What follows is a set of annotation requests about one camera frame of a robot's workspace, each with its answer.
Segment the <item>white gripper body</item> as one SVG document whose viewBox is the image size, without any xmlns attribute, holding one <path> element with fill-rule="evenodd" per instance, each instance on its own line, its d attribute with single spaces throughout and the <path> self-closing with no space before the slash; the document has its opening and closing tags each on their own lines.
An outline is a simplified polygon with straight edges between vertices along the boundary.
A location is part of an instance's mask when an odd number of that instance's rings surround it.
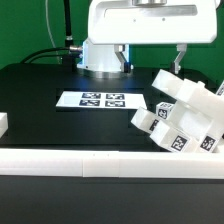
<svg viewBox="0 0 224 224">
<path fill-rule="evenodd" d="M 93 0 L 88 37 L 94 44 L 211 43 L 217 36 L 218 0 Z"/>
</svg>

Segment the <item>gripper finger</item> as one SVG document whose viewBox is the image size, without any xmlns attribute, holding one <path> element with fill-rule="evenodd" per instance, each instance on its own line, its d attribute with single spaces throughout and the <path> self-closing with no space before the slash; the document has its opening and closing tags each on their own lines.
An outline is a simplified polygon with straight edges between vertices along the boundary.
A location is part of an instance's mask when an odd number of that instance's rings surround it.
<svg viewBox="0 0 224 224">
<path fill-rule="evenodd" d="M 124 53 L 125 53 L 125 46 L 124 45 L 115 45 L 114 52 L 117 56 L 118 60 L 120 61 L 120 68 L 123 73 L 129 73 L 131 71 L 131 64 L 127 61 Z"/>
<path fill-rule="evenodd" d="M 182 61 L 183 57 L 187 52 L 187 45 L 186 44 L 178 44 L 176 46 L 176 50 L 178 52 L 175 60 L 170 65 L 170 71 L 174 74 L 178 74 L 181 70 L 180 62 Z"/>
</svg>

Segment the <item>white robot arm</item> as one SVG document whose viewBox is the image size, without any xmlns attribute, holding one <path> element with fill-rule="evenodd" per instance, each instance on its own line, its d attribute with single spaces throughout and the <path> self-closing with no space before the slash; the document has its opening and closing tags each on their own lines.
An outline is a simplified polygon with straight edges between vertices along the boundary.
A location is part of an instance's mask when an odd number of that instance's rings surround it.
<svg viewBox="0 0 224 224">
<path fill-rule="evenodd" d="M 92 0 L 80 69 L 98 77 L 130 73 L 131 45 L 174 44 L 171 71 L 180 71 L 189 44 L 217 37 L 221 0 Z"/>
</svg>

